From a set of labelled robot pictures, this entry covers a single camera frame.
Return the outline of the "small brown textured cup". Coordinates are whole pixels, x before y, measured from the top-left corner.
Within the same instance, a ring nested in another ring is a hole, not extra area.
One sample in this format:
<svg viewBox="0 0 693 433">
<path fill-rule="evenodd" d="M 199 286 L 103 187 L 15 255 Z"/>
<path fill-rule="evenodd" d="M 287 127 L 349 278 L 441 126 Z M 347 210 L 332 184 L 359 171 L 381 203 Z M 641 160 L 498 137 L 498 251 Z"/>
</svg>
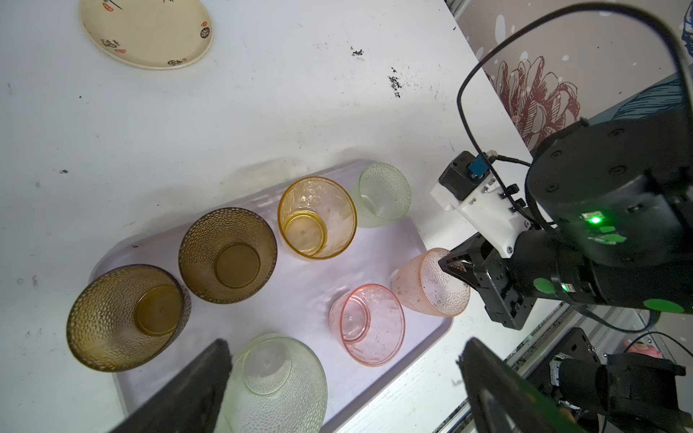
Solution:
<svg viewBox="0 0 693 433">
<path fill-rule="evenodd" d="M 70 352 L 89 368 L 117 373 L 160 355 L 191 315 L 186 288 L 150 264 L 115 268 L 77 297 L 68 315 Z"/>
</svg>

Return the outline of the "yellow amber cup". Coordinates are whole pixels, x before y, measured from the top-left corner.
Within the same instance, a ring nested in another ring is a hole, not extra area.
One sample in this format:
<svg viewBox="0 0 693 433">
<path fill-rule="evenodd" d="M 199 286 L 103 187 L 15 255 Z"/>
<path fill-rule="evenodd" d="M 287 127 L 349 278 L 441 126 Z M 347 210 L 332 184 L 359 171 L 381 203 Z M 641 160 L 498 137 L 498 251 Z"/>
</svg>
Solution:
<svg viewBox="0 0 693 433">
<path fill-rule="evenodd" d="M 334 180 L 296 180 L 283 193 L 277 223 L 285 248 L 301 260 L 324 261 L 344 253 L 357 232 L 357 210 Z"/>
</svg>

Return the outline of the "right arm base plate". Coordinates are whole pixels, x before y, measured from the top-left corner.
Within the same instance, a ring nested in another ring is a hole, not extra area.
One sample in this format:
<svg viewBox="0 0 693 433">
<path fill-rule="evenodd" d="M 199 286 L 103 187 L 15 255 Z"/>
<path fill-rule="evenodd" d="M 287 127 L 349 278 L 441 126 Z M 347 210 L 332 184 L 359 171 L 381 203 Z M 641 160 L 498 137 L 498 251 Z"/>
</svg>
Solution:
<svg viewBox="0 0 693 433">
<path fill-rule="evenodd" d="M 555 402 L 558 402 L 563 395 L 559 388 L 552 385 L 550 381 L 550 361 L 560 354 L 568 355 L 580 361 L 587 361 L 590 364 L 600 364 L 600 360 L 582 328 L 571 328 L 558 343 L 552 344 L 548 353 L 540 356 L 539 362 L 527 373 L 525 379 L 540 393 L 552 398 Z"/>
</svg>

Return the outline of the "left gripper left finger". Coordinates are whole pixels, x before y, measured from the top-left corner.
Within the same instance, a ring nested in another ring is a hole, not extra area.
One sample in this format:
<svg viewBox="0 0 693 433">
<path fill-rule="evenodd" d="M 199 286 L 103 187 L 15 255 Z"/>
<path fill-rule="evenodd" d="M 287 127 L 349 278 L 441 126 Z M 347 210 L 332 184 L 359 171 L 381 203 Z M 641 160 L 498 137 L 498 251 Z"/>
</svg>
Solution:
<svg viewBox="0 0 693 433">
<path fill-rule="evenodd" d="M 114 431 L 213 432 L 231 372 L 228 344 L 217 339 Z"/>
</svg>

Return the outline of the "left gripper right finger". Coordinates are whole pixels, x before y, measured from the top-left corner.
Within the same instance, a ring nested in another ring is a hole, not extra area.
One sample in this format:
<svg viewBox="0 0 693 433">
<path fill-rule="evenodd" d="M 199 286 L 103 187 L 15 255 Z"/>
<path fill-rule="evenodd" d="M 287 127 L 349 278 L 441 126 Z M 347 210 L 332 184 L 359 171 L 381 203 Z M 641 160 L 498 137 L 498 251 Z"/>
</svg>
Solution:
<svg viewBox="0 0 693 433">
<path fill-rule="evenodd" d="M 458 366 L 478 432 L 582 431 L 479 339 L 467 341 Z"/>
</svg>

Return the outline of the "pale green textured cup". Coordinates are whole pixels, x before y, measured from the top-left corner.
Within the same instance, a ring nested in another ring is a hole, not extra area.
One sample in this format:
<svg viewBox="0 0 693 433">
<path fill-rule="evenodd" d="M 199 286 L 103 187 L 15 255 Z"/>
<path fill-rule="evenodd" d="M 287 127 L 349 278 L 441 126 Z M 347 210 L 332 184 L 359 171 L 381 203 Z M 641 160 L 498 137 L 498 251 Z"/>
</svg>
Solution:
<svg viewBox="0 0 693 433">
<path fill-rule="evenodd" d="M 411 207 L 411 187 L 393 165 L 374 162 L 364 168 L 350 191 L 357 210 L 357 225 L 376 228 L 407 216 Z"/>
</svg>

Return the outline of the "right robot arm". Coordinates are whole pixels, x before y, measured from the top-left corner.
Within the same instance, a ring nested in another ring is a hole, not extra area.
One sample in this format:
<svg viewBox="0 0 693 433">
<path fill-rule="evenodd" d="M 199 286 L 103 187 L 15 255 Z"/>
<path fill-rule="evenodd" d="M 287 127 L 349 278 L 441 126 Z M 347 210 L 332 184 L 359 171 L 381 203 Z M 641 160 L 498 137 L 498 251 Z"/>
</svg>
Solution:
<svg viewBox="0 0 693 433">
<path fill-rule="evenodd" d="M 512 329 L 538 299 L 691 313 L 691 124 L 687 108 L 581 121 L 536 148 L 523 187 L 460 153 L 433 193 L 476 232 L 440 269 Z"/>
</svg>

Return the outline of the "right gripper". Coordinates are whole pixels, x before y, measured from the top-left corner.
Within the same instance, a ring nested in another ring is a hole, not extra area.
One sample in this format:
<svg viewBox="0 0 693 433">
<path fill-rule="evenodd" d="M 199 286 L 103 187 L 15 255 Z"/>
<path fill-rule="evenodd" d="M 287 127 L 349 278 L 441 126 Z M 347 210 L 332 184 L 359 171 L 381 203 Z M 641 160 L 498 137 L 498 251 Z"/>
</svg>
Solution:
<svg viewBox="0 0 693 433">
<path fill-rule="evenodd" d="M 438 260 L 438 265 L 480 295 L 492 321 L 514 330 L 524 327 L 537 297 L 520 286 L 507 260 L 480 233 Z"/>
</svg>

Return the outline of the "tall pale green cup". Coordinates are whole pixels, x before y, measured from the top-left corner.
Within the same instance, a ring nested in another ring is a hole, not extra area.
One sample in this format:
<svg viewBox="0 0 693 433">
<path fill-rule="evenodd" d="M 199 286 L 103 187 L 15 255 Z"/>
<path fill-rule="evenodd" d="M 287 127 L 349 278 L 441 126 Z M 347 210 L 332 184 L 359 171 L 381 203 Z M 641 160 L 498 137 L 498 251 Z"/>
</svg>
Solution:
<svg viewBox="0 0 693 433">
<path fill-rule="evenodd" d="M 319 432 L 328 407 L 317 355 L 282 334 L 252 340 L 233 360 L 216 432 Z"/>
</svg>

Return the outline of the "dark olive cup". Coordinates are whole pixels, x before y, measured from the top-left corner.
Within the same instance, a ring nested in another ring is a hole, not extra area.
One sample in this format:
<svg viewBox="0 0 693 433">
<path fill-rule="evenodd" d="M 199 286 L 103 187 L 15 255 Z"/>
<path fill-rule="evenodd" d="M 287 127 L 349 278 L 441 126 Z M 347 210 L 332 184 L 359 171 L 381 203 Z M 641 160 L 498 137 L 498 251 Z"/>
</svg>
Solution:
<svg viewBox="0 0 693 433">
<path fill-rule="evenodd" d="M 270 280 L 278 245 L 258 214 L 224 207 L 195 221 L 178 255 L 180 276 L 196 296 L 217 304 L 249 299 Z"/>
</svg>

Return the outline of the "pink clear cup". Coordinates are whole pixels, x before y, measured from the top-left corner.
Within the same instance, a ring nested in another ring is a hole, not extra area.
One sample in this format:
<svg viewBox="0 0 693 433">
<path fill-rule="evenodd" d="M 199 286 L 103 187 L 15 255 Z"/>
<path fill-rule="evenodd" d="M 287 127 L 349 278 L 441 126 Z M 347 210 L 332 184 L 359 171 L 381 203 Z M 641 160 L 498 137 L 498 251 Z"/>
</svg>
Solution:
<svg viewBox="0 0 693 433">
<path fill-rule="evenodd" d="M 396 295 L 380 284 L 342 294 L 330 307 L 328 324 L 337 342 L 363 366 L 390 363 L 404 344 L 404 310 Z"/>
</svg>

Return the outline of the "salmon textured cup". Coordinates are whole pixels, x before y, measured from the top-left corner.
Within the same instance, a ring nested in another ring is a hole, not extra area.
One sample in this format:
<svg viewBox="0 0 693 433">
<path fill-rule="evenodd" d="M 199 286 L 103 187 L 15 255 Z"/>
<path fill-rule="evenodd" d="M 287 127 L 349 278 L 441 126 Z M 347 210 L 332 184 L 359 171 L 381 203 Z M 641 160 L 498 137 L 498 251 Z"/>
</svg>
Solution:
<svg viewBox="0 0 693 433">
<path fill-rule="evenodd" d="M 402 306 L 440 317 L 455 317 L 467 308 L 471 287 L 446 274 L 439 265 L 448 254 L 449 250 L 433 248 L 411 259 L 393 275 L 392 292 Z"/>
</svg>

